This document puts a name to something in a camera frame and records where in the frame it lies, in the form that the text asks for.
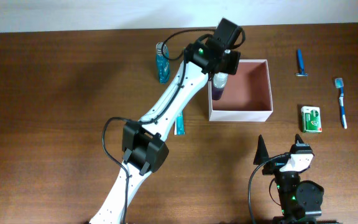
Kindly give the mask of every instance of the open box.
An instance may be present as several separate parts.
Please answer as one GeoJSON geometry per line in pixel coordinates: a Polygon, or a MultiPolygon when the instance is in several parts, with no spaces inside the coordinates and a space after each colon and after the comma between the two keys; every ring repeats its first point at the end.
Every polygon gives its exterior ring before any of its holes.
{"type": "Polygon", "coordinates": [[[240,60],[220,100],[212,100],[208,82],[208,104],[210,121],[266,121],[273,113],[267,60],[240,60]]]}

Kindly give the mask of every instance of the blue bottle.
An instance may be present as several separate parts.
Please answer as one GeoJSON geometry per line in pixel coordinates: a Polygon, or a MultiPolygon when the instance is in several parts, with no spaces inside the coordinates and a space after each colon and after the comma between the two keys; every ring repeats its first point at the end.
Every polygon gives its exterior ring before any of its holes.
{"type": "MultiPolygon", "coordinates": [[[[162,42],[158,43],[155,46],[155,49],[157,50],[157,55],[155,56],[155,63],[157,64],[158,80],[160,81],[160,83],[165,84],[169,80],[169,74],[171,74],[171,71],[168,59],[166,59],[161,54],[161,46],[162,42]]],[[[169,57],[168,48],[166,45],[164,45],[163,52],[166,57],[169,57]]]]}

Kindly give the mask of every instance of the white wall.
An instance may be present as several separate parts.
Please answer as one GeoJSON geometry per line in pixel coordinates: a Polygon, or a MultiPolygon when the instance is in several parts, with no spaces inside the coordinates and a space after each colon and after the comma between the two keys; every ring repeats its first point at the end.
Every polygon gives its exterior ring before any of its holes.
{"type": "Polygon", "coordinates": [[[0,0],[0,32],[358,22],[358,0],[0,0]]]}

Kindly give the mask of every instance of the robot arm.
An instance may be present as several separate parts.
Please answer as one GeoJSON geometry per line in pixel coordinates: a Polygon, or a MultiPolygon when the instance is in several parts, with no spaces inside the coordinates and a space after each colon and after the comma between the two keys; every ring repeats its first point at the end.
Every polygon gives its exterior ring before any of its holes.
{"type": "Polygon", "coordinates": [[[165,140],[178,114],[205,86],[209,74],[236,73],[240,53],[230,49],[240,46],[244,41],[242,28],[222,19],[214,35],[203,35],[194,44],[187,46],[185,59],[162,97],[138,122],[127,122],[124,126],[122,165],[131,176],[128,192],[125,192],[127,176],[121,168],[108,197],[89,223],[120,223],[124,213],[125,193],[129,206],[143,181],[157,171],[167,158],[169,150],[165,140]],[[243,35],[242,42],[234,45],[240,33],[243,35]],[[202,40],[205,38],[208,39],[204,44],[202,40]]]}

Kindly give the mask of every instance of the wooden table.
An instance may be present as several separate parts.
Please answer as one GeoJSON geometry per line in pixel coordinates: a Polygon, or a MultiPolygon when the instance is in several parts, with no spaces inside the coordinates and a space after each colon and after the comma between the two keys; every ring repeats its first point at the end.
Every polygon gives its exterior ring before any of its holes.
{"type": "MultiPolygon", "coordinates": [[[[135,223],[249,223],[247,184],[257,136],[271,156],[300,133],[299,105],[321,108],[323,132],[301,134],[315,158],[301,175],[325,188],[321,219],[358,223],[358,24],[244,27],[242,58],[266,58],[274,112],[265,123],[210,123],[207,89],[184,110],[186,135],[128,209],[135,223]],[[309,77],[296,77],[301,48],[309,77]],[[343,77],[348,129],[339,119],[334,77],[343,77]]],[[[140,118],[166,85],[157,81],[155,44],[177,29],[0,34],[0,223],[83,223],[100,208],[118,173],[101,149],[110,116],[140,118]]],[[[200,33],[168,43],[172,56],[200,33]]],[[[172,62],[172,73],[179,62],[172,62]]],[[[123,123],[107,147],[120,158],[123,123]]],[[[281,215],[259,172],[258,219],[281,215]]]]}

